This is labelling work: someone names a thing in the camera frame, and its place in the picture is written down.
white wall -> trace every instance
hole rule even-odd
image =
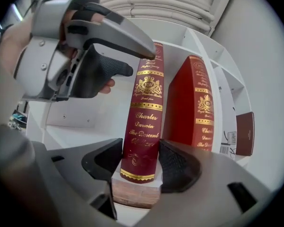
[[[284,27],[265,0],[230,0],[212,39],[231,54],[255,115],[250,171],[270,189],[284,181]]]

brown book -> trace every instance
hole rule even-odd
[[[198,56],[188,56],[169,85],[163,139],[212,150],[212,90]]]
[[[163,112],[163,45],[156,58],[140,60],[123,146],[120,176],[134,183],[155,178]]]
[[[254,113],[237,115],[236,155],[251,156],[254,148],[255,121]]]

book spine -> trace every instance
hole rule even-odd
[[[194,147],[211,151],[213,147],[213,96],[207,70],[203,60],[189,56],[194,82],[195,122]]]
[[[155,178],[163,112],[163,45],[156,58],[140,60],[124,137],[120,176],[147,183]]]

screw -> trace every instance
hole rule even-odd
[[[41,65],[41,70],[46,70],[46,68],[47,68],[47,65],[45,63]]]

human hand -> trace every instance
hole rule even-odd
[[[62,20],[60,28],[60,43],[65,41],[64,25],[69,22],[76,11],[67,11]],[[91,21],[101,23],[103,15],[95,13]],[[2,41],[0,43],[0,60],[2,66],[11,75],[14,74],[17,61],[22,51],[27,47],[30,41],[30,32],[32,30],[33,15],[27,16],[20,23],[15,24],[7,29],[3,34]],[[74,48],[68,48],[65,54],[71,59],[75,57],[77,50]],[[100,93],[109,93],[111,87],[115,85],[115,81],[110,79],[107,84],[100,90]]]

